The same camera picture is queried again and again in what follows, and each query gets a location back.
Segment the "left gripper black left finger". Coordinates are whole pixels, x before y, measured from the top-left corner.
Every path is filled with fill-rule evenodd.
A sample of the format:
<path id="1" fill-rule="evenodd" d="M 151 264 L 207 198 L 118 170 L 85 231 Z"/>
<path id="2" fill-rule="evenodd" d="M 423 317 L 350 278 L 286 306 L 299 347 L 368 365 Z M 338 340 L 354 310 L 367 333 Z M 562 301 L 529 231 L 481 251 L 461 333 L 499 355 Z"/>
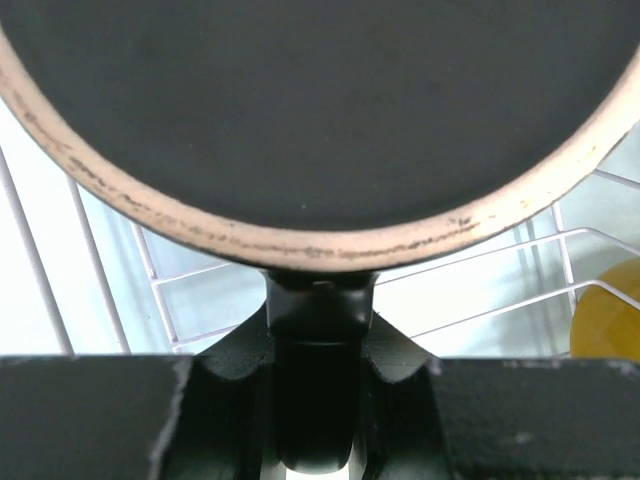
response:
<path id="1" fill-rule="evenodd" d="M 256 311 L 197 356 L 5 356 L 5 479 L 257 479 Z"/>

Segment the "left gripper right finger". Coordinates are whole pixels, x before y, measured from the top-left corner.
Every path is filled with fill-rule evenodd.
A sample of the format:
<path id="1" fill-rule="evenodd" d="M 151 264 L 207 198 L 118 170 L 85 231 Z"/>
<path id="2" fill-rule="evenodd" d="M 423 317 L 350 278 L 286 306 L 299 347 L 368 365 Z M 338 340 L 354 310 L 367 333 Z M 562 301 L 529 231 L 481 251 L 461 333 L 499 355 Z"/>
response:
<path id="1" fill-rule="evenodd" d="M 639 367 L 438 358 L 380 317 L 364 343 L 363 479 L 635 479 Z"/>

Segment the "clear plastic dish rack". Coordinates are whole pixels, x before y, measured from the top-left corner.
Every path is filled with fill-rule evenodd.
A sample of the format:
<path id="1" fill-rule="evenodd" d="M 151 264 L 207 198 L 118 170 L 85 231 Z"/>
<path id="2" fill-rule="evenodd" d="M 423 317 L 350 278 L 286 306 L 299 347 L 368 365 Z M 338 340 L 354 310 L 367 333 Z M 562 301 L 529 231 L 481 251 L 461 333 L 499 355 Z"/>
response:
<path id="1" fill-rule="evenodd" d="M 566 356 L 583 295 L 639 252 L 639 136 L 485 243 L 383 273 L 374 309 L 440 356 Z M 197 353 L 264 301 L 255 269 L 171 243 L 58 170 L 1 115 L 1 351 Z"/>

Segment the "red black mug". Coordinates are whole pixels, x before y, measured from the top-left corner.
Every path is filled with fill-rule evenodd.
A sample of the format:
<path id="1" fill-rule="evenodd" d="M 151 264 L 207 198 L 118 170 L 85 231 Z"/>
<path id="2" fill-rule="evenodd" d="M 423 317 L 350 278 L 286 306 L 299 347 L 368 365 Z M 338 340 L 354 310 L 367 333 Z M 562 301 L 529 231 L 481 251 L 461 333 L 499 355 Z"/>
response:
<path id="1" fill-rule="evenodd" d="M 639 5 L 5 1 L 1 96 L 112 208 L 261 270 L 257 479 L 363 479 L 377 275 L 598 166 L 639 119 Z"/>

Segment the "yellow round patterned plate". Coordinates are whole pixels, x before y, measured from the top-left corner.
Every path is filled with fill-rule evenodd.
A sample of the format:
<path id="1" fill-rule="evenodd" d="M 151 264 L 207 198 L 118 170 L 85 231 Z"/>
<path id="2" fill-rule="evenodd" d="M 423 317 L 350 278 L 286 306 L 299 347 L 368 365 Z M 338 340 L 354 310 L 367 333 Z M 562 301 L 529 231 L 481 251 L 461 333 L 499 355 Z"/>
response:
<path id="1" fill-rule="evenodd" d="M 639 301 L 639 259 L 621 262 L 598 280 Z M 570 330 L 574 358 L 621 358 L 639 361 L 639 308 L 601 286 L 590 285 L 580 297 Z"/>

